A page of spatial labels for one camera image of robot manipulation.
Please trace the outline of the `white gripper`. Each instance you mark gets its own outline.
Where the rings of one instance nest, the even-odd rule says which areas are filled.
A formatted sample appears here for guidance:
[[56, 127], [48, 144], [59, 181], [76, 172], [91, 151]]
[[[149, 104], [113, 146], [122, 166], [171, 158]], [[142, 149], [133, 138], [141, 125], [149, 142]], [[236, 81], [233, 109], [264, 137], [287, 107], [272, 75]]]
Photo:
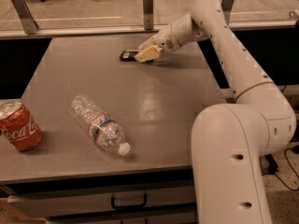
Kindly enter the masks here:
[[140, 51], [136, 54], [135, 60], [145, 63], [159, 58], [162, 50], [171, 53], [180, 49], [180, 44], [175, 39], [171, 26], [167, 25], [157, 35], [153, 35], [142, 43], [138, 49]]

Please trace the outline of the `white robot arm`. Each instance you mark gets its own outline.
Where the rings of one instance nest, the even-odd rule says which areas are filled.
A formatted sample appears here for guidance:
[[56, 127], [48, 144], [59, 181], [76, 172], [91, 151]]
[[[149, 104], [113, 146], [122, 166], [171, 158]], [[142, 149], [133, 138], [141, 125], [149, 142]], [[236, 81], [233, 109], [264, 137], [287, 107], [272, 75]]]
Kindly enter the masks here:
[[229, 28], [219, 0], [194, 0], [190, 14], [141, 44], [135, 58], [155, 60], [201, 38], [211, 41], [234, 100], [205, 108], [192, 126], [199, 224], [272, 224], [259, 159], [291, 141], [296, 116]]

